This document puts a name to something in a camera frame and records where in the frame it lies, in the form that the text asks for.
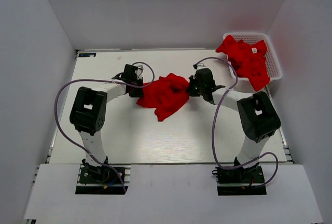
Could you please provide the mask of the red t shirt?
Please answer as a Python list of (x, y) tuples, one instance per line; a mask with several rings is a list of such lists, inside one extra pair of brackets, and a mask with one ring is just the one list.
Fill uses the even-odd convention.
[(151, 85), (143, 89), (144, 96), (136, 104), (143, 108), (153, 108), (157, 120), (163, 122), (176, 113), (189, 100), (186, 92), (189, 82), (173, 73), (160, 76)]

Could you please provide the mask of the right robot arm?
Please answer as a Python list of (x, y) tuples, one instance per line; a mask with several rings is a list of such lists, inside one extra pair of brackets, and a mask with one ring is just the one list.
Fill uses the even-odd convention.
[(233, 166), (223, 166), (216, 160), (214, 174), (221, 184), (253, 183), (259, 170), (259, 160), (272, 152), (263, 152), (267, 141), (280, 128), (278, 117), (265, 92), (242, 93), (217, 85), (212, 71), (207, 67), (194, 66), (195, 74), (189, 78), (187, 93), (203, 99), (220, 110), (222, 106), (238, 112), (244, 132), (242, 148), (235, 157)]

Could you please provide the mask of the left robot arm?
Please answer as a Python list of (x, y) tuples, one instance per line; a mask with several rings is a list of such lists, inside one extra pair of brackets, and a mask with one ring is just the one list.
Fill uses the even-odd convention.
[(114, 83), (105, 83), (97, 88), (80, 87), (77, 91), (70, 113), (70, 123), (80, 135), (87, 150), (82, 163), (88, 175), (98, 182), (105, 182), (115, 172), (107, 167), (108, 157), (104, 152), (101, 129), (105, 123), (106, 106), (111, 100), (128, 95), (139, 98), (144, 95), (143, 67), (127, 64), (122, 73), (112, 79)]

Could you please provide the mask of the red t shirts pile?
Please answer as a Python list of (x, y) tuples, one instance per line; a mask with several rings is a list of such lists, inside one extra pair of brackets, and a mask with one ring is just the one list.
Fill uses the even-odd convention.
[(261, 90), (270, 82), (265, 58), (267, 45), (264, 40), (250, 45), (228, 35), (215, 52), (226, 54), (237, 76), (247, 78), (255, 91)]

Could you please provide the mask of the blue table label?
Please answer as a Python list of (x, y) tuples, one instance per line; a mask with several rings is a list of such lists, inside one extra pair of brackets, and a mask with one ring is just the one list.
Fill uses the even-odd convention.
[(79, 53), (78, 56), (79, 57), (84, 57), (84, 58), (96, 57), (96, 53)]

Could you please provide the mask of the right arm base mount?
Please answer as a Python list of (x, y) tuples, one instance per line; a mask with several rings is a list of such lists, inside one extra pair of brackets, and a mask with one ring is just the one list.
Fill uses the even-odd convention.
[(264, 174), (261, 166), (253, 169), (223, 170), (216, 167), (212, 170), (216, 177), (218, 196), (266, 195)]

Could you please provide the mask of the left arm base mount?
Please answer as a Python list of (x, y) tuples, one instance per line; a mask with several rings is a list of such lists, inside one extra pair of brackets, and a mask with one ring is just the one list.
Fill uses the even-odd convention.
[(115, 170), (121, 176), (125, 190), (116, 173), (106, 168), (103, 175), (92, 173), (82, 164), (80, 165), (76, 195), (125, 195), (130, 183), (130, 166), (116, 166)]

